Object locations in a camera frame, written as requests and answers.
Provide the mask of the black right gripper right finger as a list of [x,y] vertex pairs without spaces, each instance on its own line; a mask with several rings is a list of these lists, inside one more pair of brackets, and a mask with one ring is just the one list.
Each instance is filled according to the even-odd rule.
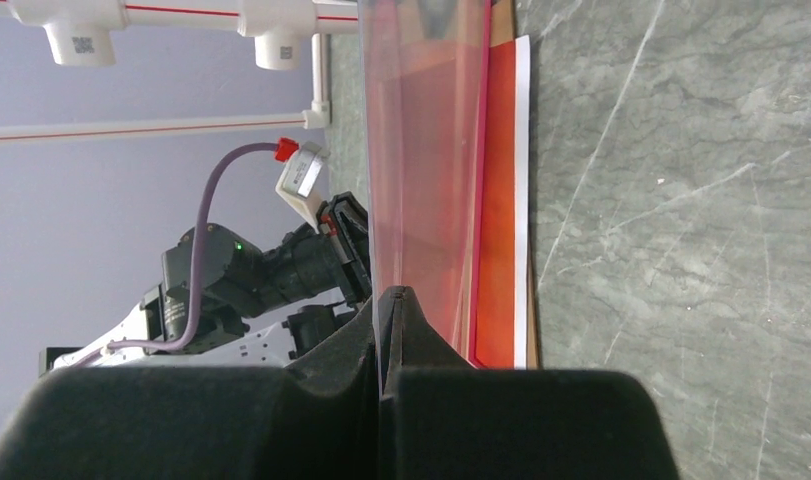
[[413,289],[379,298],[382,479],[675,479],[658,410],[609,370],[478,369]]

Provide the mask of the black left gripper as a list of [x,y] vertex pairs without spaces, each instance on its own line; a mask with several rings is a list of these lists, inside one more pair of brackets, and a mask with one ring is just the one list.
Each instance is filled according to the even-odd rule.
[[368,213],[352,192],[343,192],[323,202],[317,223],[333,252],[329,270],[337,288],[359,310],[372,295]]

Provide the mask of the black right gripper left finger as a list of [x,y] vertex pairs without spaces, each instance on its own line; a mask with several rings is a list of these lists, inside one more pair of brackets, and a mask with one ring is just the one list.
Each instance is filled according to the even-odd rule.
[[378,308],[284,368],[48,374],[0,440],[0,479],[371,479]]

